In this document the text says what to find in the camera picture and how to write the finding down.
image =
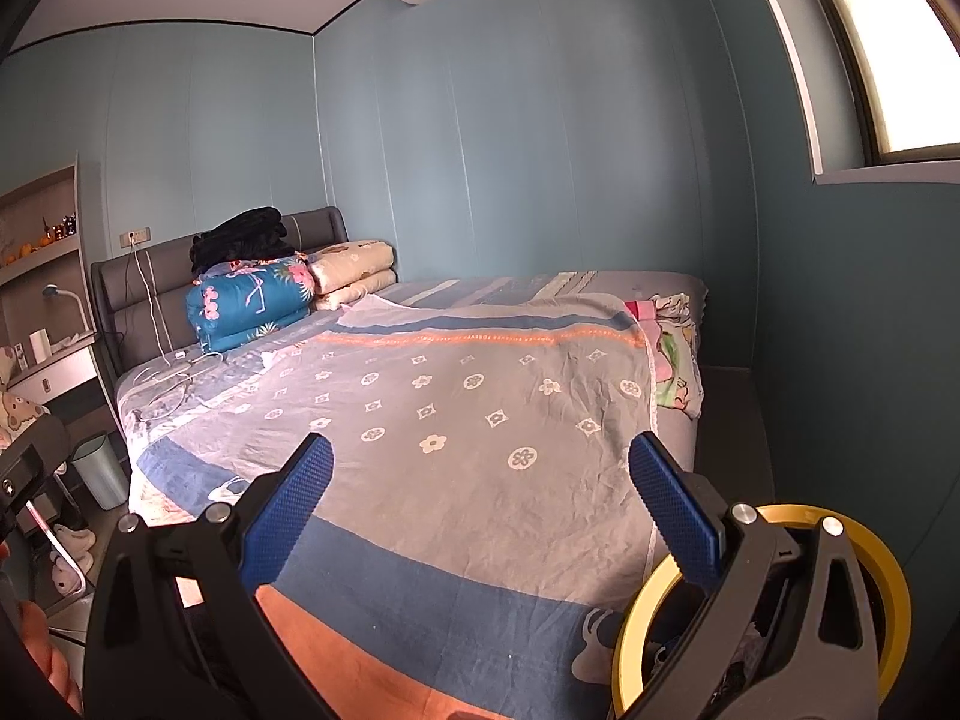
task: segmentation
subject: metal screw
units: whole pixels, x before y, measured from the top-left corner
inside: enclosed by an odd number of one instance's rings
[[[843,533],[843,523],[836,517],[824,517],[824,531],[831,536],[839,536]]]
[[[136,514],[124,514],[117,520],[117,530],[120,533],[132,533],[139,524],[140,518]]]
[[[733,504],[731,512],[733,513],[733,519],[743,525],[752,525],[757,522],[757,510],[749,503]]]
[[[203,516],[207,522],[226,522],[230,516],[230,504],[223,502],[211,503],[206,507]]]

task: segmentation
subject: yellow tape roll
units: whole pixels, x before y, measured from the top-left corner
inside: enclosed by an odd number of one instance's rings
[[[803,504],[761,506],[758,511],[768,522],[787,528],[812,528],[822,517],[837,517],[847,529],[853,550],[867,570],[883,603],[886,634],[880,653],[880,702],[893,687],[904,665],[910,638],[910,592],[904,572],[893,553],[872,531],[843,514]],[[680,570],[672,556],[656,567],[627,612],[613,653],[613,709],[620,717],[643,692],[643,646],[656,610],[680,581]]]

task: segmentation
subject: desk drawer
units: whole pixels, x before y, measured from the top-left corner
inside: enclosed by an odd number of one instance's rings
[[[43,370],[37,370],[22,382],[14,384],[10,390],[14,395],[43,404],[83,382],[96,378],[96,375],[90,347],[85,346],[69,357],[57,360]]]

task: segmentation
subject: window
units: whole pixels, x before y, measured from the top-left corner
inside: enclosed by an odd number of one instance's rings
[[[830,2],[862,81],[872,159],[960,158],[960,52],[928,1]]]

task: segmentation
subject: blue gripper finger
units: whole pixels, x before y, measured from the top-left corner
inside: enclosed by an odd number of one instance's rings
[[[630,443],[630,479],[683,579],[710,592],[723,573],[720,536],[689,493],[670,453],[644,432]]]
[[[333,447],[315,436],[247,531],[240,562],[246,591],[277,580],[332,478]]]

